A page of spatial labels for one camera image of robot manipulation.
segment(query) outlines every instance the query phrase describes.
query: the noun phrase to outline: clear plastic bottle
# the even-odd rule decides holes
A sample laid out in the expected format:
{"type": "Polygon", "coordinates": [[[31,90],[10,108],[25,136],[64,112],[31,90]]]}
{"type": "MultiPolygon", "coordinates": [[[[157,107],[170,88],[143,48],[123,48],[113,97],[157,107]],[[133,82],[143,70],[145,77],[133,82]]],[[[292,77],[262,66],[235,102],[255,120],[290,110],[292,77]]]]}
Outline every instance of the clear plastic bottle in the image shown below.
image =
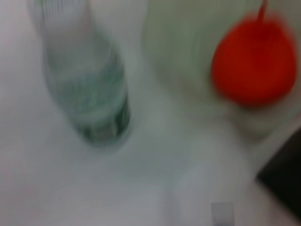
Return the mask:
{"type": "Polygon", "coordinates": [[[30,1],[42,35],[48,90],[75,129],[96,145],[126,135],[130,113],[116,45],[95,28],[87,0],[30,1]]]}

